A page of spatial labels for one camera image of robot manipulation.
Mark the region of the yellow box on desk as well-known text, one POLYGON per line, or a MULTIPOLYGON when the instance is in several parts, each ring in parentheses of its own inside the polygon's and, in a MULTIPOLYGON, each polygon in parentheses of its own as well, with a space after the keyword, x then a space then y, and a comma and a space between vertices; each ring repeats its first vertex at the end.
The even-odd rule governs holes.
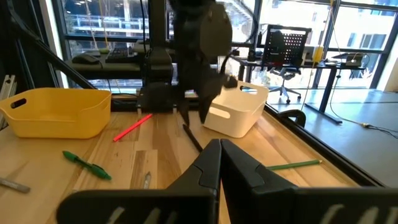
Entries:
POLYGON ((314 47, 313 58, 312 58, 313 62, 320 63, 320 61, 322 60, 322 57, 323 57, 323 51, 324 51, 323 46, 314 47))

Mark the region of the grey office chair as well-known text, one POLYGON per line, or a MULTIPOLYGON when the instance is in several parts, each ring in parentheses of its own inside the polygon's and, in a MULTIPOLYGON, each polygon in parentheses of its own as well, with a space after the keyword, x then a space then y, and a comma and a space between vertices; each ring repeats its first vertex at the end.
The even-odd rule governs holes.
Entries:
POLYGON ((280 76, 282 78, 282 84, 281 86, 277 87, 277 88, 273 88, 271 89, 269 92, 279 92, 279 95, 282 96, 284 95, 287 99, 286 99, 286 103, 289 104, 290 103, 290 96, 289 93, 293 93, 297 95, 297 99, 300 100, 301 99, 301 94, 290 89, 287 88, 285 86, 285 81, 290 80, 292 78, 294 78, 296 75, 300 75, 301 71, 299 68, 297 67, 272 67, 269 70, 272 74, 280 76))

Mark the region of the black device on desk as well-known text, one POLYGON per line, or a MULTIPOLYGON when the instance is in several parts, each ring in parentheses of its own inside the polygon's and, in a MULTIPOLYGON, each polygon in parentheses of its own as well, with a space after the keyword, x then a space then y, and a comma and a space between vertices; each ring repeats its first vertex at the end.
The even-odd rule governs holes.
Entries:
POLYGON ((100 61, 96 57, 94 57, 90 54, 77 55, 76 57, 72 58, 72 62, 79 63, 79 64, 85 64, 85 65, 95 65, 95 64, 100 63, 100 61))

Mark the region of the black pegboard panel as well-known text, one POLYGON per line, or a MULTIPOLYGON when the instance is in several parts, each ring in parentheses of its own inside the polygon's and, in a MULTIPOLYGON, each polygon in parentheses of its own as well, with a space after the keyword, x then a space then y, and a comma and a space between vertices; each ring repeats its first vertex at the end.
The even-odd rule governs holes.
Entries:
POLYGON ((262 67, 300 67, 311 28, 268 25, 262 67))

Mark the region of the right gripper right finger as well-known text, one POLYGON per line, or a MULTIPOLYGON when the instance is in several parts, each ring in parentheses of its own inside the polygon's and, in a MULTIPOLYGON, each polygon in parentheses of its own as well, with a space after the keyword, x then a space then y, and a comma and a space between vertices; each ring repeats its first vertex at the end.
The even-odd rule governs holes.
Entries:
POLYGON ((398 224, 398 189, 298 187, 230 140, 221 140, 221 147, 231 223, 398 224))

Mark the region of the white metal bracket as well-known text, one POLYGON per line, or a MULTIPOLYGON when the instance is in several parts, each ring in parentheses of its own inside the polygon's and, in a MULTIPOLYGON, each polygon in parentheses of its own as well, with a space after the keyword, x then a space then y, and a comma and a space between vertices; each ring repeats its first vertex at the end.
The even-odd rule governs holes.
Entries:
MULTIPOLYGON (((16 94, 17 82, 15 75, 6 75, 0 89, 0 101, 16 94)), ((4 116, 0 112, 0 130, 6 127, 4 116)))

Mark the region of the black office desk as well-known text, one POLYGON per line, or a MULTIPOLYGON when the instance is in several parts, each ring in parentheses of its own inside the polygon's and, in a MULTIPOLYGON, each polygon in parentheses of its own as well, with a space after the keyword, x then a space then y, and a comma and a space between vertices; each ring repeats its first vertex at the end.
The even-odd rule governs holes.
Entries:
POLYGON ((261 68, 311 68, 311 69, 329 69, 330 73, 328 76, 328 81, 326 83, 325 91, 322 96, 322 101, 320 103, 320 106, 314 107, 312 105, 309 105, 308 103, 304 103, 303 105, 306 106, 307 108, 310 108, 311 110, 317 112, 318 114, 321 114, 328 118, 330 121, 334 122, 335 124, 341 124, 342 120, 336 118, 336 116, 332 116, 326 112, 326 106, 329 103, 329 98, 332 94, 332 90, 335 89, 333 86, 335 83, 335 78, 337 77, 337 71, 340 70, 364 70, 364 67, 353 67, 353 66, 346 66, 340 64, 334 64, 334 65, 326 65, 325 63, 319 63, 318 65, 312 67, 310 65, 289 65, 289 64, 273 64, 273 63, 263 63, 261 60, 258 61, 253 61, 250 62, 242 57, 236 57, 236 56, 231 56, 232 59, 235 61, 239 62, 239 73, 238 73, 238 79, 242 80, 243 75, 244 75, 244 69, 245 67, 261 67, 261 68))

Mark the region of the pink red pencil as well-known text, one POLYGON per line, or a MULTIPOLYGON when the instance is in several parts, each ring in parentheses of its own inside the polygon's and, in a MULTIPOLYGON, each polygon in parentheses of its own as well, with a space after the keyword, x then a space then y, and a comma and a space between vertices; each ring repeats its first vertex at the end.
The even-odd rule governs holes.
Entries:
POLYGON ((153 117, 153 114, 148 114, 145 117, 141 118, 139 121, 137 121, 136 123, 134 123, 132 126, 128 127, 126 130, 124 130, 122 133, 118 134, 116 137, 113 138, 114 142, 119 141, 120 139, 122 139, 125 135, 129 134, 131 131, 135 130, 136 128, 138 128, 140 125, 142 125, 143 123, 145 123, 148 119, 150 119, 151 117, 153 117))

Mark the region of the black keyboard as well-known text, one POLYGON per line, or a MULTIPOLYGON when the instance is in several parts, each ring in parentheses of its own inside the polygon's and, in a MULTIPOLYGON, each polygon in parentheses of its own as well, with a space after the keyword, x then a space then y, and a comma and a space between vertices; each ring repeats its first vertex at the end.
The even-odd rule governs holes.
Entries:
POLYGON ((106 56, 106 63, 130 63, 135 57, 132 47, 118 47, 109 51, 106 56))

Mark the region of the white plastic bin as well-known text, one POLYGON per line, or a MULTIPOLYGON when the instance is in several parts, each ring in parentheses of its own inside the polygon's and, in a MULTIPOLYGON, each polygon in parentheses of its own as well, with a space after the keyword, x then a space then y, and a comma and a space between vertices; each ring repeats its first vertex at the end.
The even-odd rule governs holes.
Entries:
POLYGON ((260 118, 269 89, 238 81, 236 88, 221 89, 203 126, 232 138, 242 138, 260 118))

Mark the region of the green pencil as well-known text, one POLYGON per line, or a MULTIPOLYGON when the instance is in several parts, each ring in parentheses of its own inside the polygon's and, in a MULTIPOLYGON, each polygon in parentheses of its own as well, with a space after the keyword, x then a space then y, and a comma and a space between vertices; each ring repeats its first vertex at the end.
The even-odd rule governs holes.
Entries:
POLYGON ((294 162, 294 163, 290 163, 290 164, 268 166, 267 168, 269 170, 284 170, 284 169, 294 169, 294 168, 298 168, 298 167, 319 165, 321 163, 322 163, 322 160, 310 160, 310 161, 304 161, 304 162, 294 162))

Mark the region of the green pen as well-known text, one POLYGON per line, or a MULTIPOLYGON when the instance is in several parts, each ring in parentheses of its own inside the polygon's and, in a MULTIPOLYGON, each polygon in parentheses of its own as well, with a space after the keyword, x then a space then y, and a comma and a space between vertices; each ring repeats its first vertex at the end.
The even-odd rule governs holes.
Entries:
POLYGON ((112 177, 102 167, 96 164, 90 164, 89 162, 84 161, 83 159, 69 151, 63 151, 62 154, 67 160, 79 164, 97 177, 106 180, 112 179, 112 177))

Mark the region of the black table clamp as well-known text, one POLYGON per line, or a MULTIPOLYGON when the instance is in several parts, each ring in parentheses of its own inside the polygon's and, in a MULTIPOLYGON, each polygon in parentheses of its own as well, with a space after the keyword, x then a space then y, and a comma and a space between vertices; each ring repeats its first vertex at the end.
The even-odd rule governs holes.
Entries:
POLYGON ((294 109, 294 110, 281 111, 277 115, 280 118, 294 118, 294 122, 297 125, 301 126, 302 128, 305 127, 307 117, 305 113, 301 110, 294 109))

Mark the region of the black pen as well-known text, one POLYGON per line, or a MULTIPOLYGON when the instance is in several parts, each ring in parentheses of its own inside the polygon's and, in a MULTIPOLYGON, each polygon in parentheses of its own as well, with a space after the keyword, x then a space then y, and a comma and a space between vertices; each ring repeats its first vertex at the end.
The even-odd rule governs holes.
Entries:
POLYGON ((203 151, 203 148, 200 146, 200 143, 198 142, 198 140, 196 139, 196 137, 193 135, 192 131, 190 130, 190 128, 184 124, 183 125, 183 130, 185 131, 185 133, 187 134, 188 138, 191 140, 192 144, 195 146, 196 150, 201 153, 203 151))

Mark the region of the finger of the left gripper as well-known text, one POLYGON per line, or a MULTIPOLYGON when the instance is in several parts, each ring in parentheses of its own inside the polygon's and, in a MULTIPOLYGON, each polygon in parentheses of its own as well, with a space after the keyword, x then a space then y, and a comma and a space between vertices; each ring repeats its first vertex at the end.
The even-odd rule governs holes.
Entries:
POLYGON ((201 123, 204 123, 208 114, 212 101, 220 95, 221 90, 217 91, 201 91, 198 93, 199 98, 199 117, 201 123))
POLYGON ((179 113, 181 115, 181 117, 183 118, 183 121, 185 123, 186 126, 190 125, 190 119, 189 119, 189 104, 187 102, 181 102, 178 104, 178 110, 179 113))

